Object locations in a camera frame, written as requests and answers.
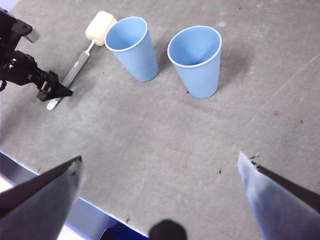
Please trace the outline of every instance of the sponge brush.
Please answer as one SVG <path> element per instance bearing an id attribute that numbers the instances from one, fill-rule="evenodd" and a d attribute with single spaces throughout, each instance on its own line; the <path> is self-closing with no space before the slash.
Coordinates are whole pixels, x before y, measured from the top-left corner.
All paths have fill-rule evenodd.
<path id="1" fill-rule="evenodd" d="M 116 23 L 117 19 L 113 15 L 105 11 L 99 11 L 86 28 L 85 36 L 94 41 L 97 46 L 103 46 L 107 32 Z"/>

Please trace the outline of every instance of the floor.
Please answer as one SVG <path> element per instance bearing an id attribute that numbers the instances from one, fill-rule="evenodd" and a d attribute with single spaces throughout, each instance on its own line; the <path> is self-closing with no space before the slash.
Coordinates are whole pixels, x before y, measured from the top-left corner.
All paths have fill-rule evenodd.
<path id="1" fill-rule="evenodd" d="M 148 23 L 158 76 L 139 83 L 95 46 L 54 111 L 34 85 L 1 93 L 1 151 L 40 173 L 82 155 L 81 197 L 148 233 L 164 218 L 190 240 L 262 240 L 237 170 L 239 151 L 320 193 L 320 2 L 315 0 L 20 0 L 12 14 L 41 37 L 18 49 L 61 79 L 100 10 Z M 195 99 L 167 56 L 180 30 L 222 36 L 218 91 Z"/>

